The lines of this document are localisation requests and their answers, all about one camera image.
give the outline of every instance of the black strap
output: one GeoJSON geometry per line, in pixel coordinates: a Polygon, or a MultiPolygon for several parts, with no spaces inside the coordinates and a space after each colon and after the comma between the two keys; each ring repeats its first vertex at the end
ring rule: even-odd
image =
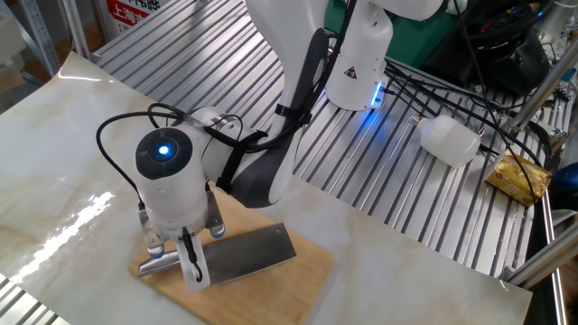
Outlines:
{"type": "Polygon", "coordinates": [[[255,133],[248,135],[245,139],[239,141],[237,145],[233,146],[233,152],[228,157],[223,173],[217,179],[218,187],[222,188],[227,194],[231,193],[231,181],[233,181],[233,176],[235,176],[238,165],[241,163],[248,146],[266,136],[266,132],[256,131],[255,133]]]}
{"type": "Polygon", "coordinates": [[[275,112],[280,116],[284,116],[288,120],[297,122],[300,127],[309,124],[312,118],[311,113],[304,114],[289,107],[284,107],[281,104],[277,104],[275,112]]]}

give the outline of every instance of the wooden cutting board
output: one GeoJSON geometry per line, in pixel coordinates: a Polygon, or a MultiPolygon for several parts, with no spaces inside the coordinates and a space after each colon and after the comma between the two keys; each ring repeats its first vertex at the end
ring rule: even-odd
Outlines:
{"type": "MultiPolygon", "coordinates": [[[[225,237],[275,223],[224,192],[213,191],[227,226],[225,237]]],[[[200,292],[187,290],[178,267],[141,280],[209,324],[304,324],[335,264],[335,257],[289,229],[288,234],[297,257],[200,292]]],[[[208,230],[204,230],[200,238],[203,244],[215,240],[208,230]]],[[[174,243],[167,242],[165,250],[175,250],[174,243]]],[[[128,266],[130,274],[138,277],[138,266],[148,258],[143,249],[128,266]]]]}

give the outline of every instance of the white marble surface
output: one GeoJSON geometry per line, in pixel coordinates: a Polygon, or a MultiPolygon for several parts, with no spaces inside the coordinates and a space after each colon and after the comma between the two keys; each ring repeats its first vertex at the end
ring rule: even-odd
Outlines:
{"type": "MultiPolygon", "coordinates": [[[[201,324],[132,278],[143,245],[130,186],[102,158],[102,121],[152,101],[72,54],[59,77],[0,116],[0,273],[71,324],[201,324]]],[[[126,162],[151,126],[118,122],[126,162]]],[[[294,179],[262,209],[335,254],[316,324],[522,324],[531,294],[467,269],[294,179]]]]}

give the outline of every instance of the blue led light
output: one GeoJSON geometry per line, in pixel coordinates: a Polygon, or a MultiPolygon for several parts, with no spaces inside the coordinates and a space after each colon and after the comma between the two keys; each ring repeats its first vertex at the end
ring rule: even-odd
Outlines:
{"type": "Polygon", "coordinates": [[[379,81],[376,90],[373,92],[373,97],[371,98],[371,106],[375,106],[378,103],[376,102],[376,98],[378,98],[379,91],[381,90],[381,81],[379,81]]]}
{"type": "Polygon", "coordinates": [[[170,152],[171,152],[171,150],[170,150],[169,147],[166,146],[166,145],[161,145],[161,146],[159,147],[159,153],[162,154],[162,155],[167,155],[167,154],[169,154],[170,152]]]}

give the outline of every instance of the red sign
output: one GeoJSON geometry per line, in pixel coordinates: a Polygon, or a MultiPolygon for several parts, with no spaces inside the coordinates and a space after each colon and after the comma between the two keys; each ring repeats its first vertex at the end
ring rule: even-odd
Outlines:
{"type": "Polygon", "coordinates": [[[107,0],[108,11],[112,16],[121,23],[134,26],[136,23],[145,19],[148,13],[140,11],[130,5],[123,4],[118,0],[107,0]]]}

